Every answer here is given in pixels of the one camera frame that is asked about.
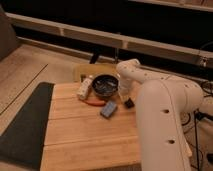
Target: small container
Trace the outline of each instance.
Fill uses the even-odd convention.
[[[89,77],[85,78],[83,82],[81,83],[81,86],[79,87],[77,91],[77,97],[80,100],[86,100],[89,94],[89,90],[91,88],[91,84],[93,81],[93,76],[90,75]]]

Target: cable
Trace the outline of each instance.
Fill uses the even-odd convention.
[[[204,96],[204,97],[209,97],[209,96],[213,97],[213,85],[210,80],[202,82],[200,86],[201,86],[202,90],[205,93],[207,93],[207,96]]]
[[[192,144],[191,142],[189,142],[188,140],[187,140],[187,143],[188,143],[190,146],[192,146],[193,148],[196,149],[196,146],[193,145],[193,144]],[[202,170],[202,168],[203,168],[203,161],[204,161],[204,155],[203,155],[203,152],[202,152],[200,149],[198,149],[198,151],[199,151],[200,157],[201,157],[201,159],[200,159],[200,170]],[[197,166],[195,166],[195,165],[193,165],[193,164],[191,164],[191,167],[193,167],[193,168],[195,168],[195,169],[198,170]]]
[[[199,52],[198,52],[198,56],[199,56],[199,57],[201,57],[201,56],[200,56],[201,50],[203,50],[204,48],[206,48],[206,47],[209,46],[209,45],[213,45],[213,41],[207,42],[207,43],[203,44],[203,45],[199,48]],[[207,80],[207,81],[204,81],[204,82],[201,83],[201,88],[202,88],[203,91],[206,92],[208,95],[213,96],[213,85],[212,85],[211,79],[209,79],[209,74],[208,74],[207,72],[206,72],[205,74],[206,74],[206,80]],[[209,84],[209,91],[206,90],[206,88],[205,88],[205,85],[206,85],[206,84]]]
[[[196,121],[196,113],[194,112],[194,125],[195,125],[195,143],[196,143],[196,156],[197,156],[197,168],[200,171],[200,160],[199,160],[199,149],[198,149],[198,136],[197,136],[197,121]]]

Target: dark green cloth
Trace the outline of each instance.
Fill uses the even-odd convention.
[[[38,170],[53,84],[40,83],[0,137],[0,160]]]

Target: wood grain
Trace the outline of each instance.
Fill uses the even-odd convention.
[[[134,114],[114,115],[109,120],[99,114],[93,117],[49,120],[45,145],[137,135]]]
[[[41,171],[92,170],[140,163],[136,136],[45,146]]]

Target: orange object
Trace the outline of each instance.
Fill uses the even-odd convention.
[[[104,106],[106,104],[104,100],[83,100],[83,102],[91,106]]]

